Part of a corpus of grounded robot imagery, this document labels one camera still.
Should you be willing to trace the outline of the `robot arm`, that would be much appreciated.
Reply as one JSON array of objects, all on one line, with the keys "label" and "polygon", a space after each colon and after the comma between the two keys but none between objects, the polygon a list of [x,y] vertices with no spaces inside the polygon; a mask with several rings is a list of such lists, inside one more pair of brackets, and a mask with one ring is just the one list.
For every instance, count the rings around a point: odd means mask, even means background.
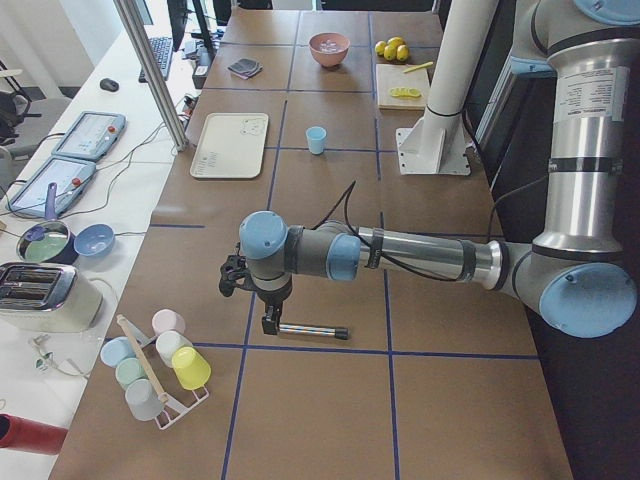
[{"label": "robot arm", "polygon": [[289,226],[274,212],[247,216],[220,292],[255,292],[267,334],[285,330],[296,274],[350,281],[360,268],[477,282],[519,299],[574,337],[607,335],[632,316],[637,289],[620,266],[612,222],[622,170],[630,69],[639,54],[635,1],[521,1],[511,49],[517,74],[555,74],[543,231],[529,244],[428,237],[327,221]]}]

